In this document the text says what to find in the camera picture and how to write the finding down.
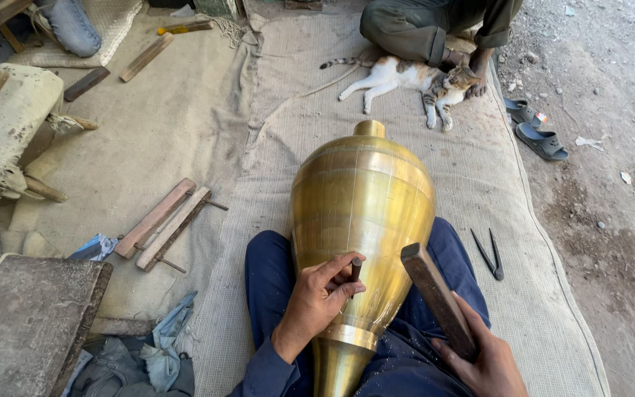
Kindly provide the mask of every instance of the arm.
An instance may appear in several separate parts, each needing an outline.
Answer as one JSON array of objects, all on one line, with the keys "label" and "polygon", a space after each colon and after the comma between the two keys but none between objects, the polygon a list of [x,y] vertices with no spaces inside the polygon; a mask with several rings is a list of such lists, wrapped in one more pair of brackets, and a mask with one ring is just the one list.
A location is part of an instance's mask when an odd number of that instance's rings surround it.
[{"label": "arm", "polygon": [[442,360],[477,397],[528,397],[509,344],[494,336],[479,314],[458,294],[452,293],[480,353],[476,362],[471,364],[460,358],[443,340],[433,338],[433,347]]},{"label": "arm", "polygon": [[355,257],[366,260],[349,252],[299,273],[286,314],[246,365],[244,380],[230,396],[281,396],[298,379],[294,365],[298,354],[327,327],[349,297],[366,291],[361,281],[348,282],[349,264]]}]

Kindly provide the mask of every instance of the wrist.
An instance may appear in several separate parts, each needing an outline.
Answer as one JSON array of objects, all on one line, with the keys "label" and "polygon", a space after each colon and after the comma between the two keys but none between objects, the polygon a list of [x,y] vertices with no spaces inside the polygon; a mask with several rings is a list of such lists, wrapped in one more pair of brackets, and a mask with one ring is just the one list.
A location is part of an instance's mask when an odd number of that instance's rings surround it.
[{"label": "wrist", "polygon": [[304,340],[300,335],[287,329],[285,324],[280,322],[271,333],[271,344],[276,354],[288,364],[293,364],[295,358],[308,345],[310,339]]}]

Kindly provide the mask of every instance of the metal rod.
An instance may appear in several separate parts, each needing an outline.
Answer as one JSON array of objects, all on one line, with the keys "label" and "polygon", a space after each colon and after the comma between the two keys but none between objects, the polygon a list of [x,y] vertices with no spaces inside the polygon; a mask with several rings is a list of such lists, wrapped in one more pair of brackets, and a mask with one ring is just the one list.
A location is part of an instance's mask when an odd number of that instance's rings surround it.
[{"label": "metal rod", "polygon": [[[140,245],[138,245],[138,244],[134,244],[134,247],[136,247],[136,248],[140,249],[141,251],[146,251],[146,248],[141,247],[141,246],[140,246]],[[181,272],[182,274],[185,274],[185,273],[186,273],[186,271],[185,271],[185,270],[183,270],[181,267],[179,267],[179,266],[177,266],[177,265],[173,264],[173,262],[171,262],[171,261],[167,261],[166,259],[163,259],[163,257],[158,257],[158,256],[156,256],[156,257],[154,257],[154,258],[155,258],[155,259],[157,259],[158,261],[163,262],[164,264],[166,264],[166,265],[168,265],[168,266],[171,266],[172,268],[176,269],[177,271]]]},{"label": "metal rod", "polygon": [[352,258],[352,275],[349,277],[350,283],[359,281],[359,273],[361,272],[362,261],[359,258]]},{"label": "metal rod", "polygon": [[222,204],[215,203],[215,202],[214,202],[214,201],[212,201],[212,200],[207,200],[207,201],[206,201],[206,203],[208,203],[208,204],[212,204],[212,205],[214,205],[215,207],[217,207],[217,208],[221,208],[221,209],[223,209],[223,210],[225,210],[225,211],[228,211],[228,210],[229,210],[229,207],[225,207],[225,206],[224,206],[224,205],[222,205]]}]

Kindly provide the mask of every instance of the gray slide sandal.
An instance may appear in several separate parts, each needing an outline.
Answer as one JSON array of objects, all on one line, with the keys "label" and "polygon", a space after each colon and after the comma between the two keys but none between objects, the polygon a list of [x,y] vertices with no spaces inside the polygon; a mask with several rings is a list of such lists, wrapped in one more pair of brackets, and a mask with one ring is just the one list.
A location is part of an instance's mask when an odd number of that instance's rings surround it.
[{"label": "gray slide sandal", "polygon": [[506,113],[511,114],[511,119],[516,123],[528,123],[534,128],[541,126],[541,120],[535,116],[538,111],[524,100],[510,100],[504,98]]},{"label": "gray slide sandal", "polygon": [[555,132],[536,131],[528,123],[516,126],[516,135],[533,149],[535,154],[551,161],[566,160],[569,153],[560,145]]}]

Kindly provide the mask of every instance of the beige cloth mat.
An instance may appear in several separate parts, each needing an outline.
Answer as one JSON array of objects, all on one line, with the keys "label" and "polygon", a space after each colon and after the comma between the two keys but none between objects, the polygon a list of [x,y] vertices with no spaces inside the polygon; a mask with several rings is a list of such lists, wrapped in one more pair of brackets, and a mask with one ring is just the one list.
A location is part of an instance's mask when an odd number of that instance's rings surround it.
[{"label": "beige cloth mat", "polygon": [[[241,381],[254,347],[246,309],[243,262],[261,230],[288,234],[288,197],[303,160],[329,140],[376,119],[387,137],[428,167],[438,216],[450,221],[471,259],[489,306],[492,331],[511,345],[531,396],[608,396],[594,339],[570,293],[560,258],[535,219],[528,179],[505,108],[494,90],[453,109],[454,129],[426,128],[420,94],[398,89],[362,114],[363,91],[337,95],[364,78],[357,68],[334,85],[303,96],[349,69],[318,67],[369,47],[359,15],[317,15],[266,21],[253,15],[263,46],[241,176],[219,237],[209,290],[191,320],[199,396],[223,396]],[[278,107],[281,109],[272,114]],[[497,282],[476,250],[469,228],[496,234],[506,279]]]},{"label": "beige cloth mat", "polygon": [[31,67],[98,68],[105,67],[131,27],[141,9],[142,0],[82,0],[87,17],[101,37],[101,47],[92,57],[66,54],[53,41],[40,33],[43,47],[29,47],[14,54],[7,62]]}]

